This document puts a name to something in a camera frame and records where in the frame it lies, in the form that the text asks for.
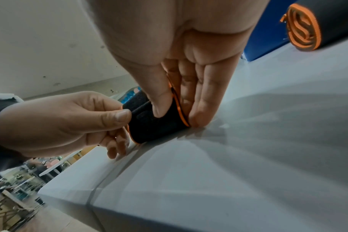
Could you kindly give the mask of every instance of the black fabric roll with orange trim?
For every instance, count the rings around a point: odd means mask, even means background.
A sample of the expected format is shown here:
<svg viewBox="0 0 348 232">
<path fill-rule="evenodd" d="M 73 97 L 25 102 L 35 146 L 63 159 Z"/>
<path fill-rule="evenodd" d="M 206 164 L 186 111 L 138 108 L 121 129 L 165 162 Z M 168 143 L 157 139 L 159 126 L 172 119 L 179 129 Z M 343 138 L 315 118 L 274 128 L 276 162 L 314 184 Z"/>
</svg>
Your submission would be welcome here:
<svg viewBox="0 0 348 232">
<path fill-rule="evenodd" d="M 189 127 L 178 97 L 173 88 L 173 102 L 168 112 L 161 118 L 155 118 L 152 104 L 143 91 L 138 92 L 123 105 L 123 109 L 132 112 L 132 120 L 127 126 L 131 139 L 135 143 L 152 141 Z"/>
<path fill-rule="evenodd" d="M 312 51 L 348 35 L 348 0 L 299 0 L 281 21 L 296 48 Z"/>
</svg>

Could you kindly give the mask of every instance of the tiled floor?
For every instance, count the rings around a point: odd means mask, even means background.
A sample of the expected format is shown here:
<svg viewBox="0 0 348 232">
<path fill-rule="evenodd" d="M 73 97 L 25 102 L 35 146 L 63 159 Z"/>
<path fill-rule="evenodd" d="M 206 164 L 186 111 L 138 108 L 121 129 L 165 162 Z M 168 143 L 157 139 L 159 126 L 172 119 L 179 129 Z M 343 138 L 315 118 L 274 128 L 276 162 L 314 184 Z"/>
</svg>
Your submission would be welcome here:
<svg viewBox="0 0 348 232">
<path fill-rule="evenodd" d="M 76 219 L 50 206 L 40 208 L 37 214 L 17 232 L 97 232 Z"/>
</svg>

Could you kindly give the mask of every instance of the blue box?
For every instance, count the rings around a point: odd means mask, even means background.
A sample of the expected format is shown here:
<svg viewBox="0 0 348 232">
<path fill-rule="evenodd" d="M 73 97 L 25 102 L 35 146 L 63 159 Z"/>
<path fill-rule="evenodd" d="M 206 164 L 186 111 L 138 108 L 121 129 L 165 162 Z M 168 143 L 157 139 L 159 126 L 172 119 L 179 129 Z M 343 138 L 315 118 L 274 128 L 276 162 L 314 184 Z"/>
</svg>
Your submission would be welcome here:
<svg viewBox="0 0 348 232">
<path fill-rule="evenodd" d="M 244 49 L 243 58 L 255 60 L 289 42 L 286 25 L 280 22 L 288 7 L 296 0 L 271 0 Z"/>
</svg>

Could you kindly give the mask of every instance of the dark sleeve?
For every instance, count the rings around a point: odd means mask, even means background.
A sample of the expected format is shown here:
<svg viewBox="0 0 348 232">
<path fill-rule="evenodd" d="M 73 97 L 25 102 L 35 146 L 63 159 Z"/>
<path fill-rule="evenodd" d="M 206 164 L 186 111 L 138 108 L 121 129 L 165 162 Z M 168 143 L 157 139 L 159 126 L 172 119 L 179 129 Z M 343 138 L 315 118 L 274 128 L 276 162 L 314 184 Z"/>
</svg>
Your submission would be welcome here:
<svg viewBox="0 0 348 232">
<path fill-rule="evenodd" d="M 6 107 L 17 103 L 14 98 L 0 100 L 0 112 Z M 0 172 L 6 169 L 17 167 L 22 165 L 27 158 L 23 157 L 20 153 L 4 148 L 0 145 Z"/>
</svg>

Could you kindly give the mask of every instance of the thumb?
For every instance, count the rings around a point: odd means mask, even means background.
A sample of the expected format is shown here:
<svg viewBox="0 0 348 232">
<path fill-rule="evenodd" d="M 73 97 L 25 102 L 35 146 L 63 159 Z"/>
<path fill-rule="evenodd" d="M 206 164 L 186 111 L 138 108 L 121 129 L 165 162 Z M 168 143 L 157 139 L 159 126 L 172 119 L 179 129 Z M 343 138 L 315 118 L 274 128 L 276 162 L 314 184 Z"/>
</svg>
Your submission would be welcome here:
<svg viewBox="0 0 348 232">
<path fill-rule="evenodd" d="M 132 118 L 128 109 L 114 111 L 85 111 L 71 123 L 71 129 L 84 133 L 116 130 L 127 125 Z"/>
<path fill-rule="evenodd" d="M 173 96 L 161 64 L 141 65 L 118 56 L 114 58 L 133 76 L 150 99 L 154 116 L 157 118 L 164 116 L 172 104 Z"/>
</svg>

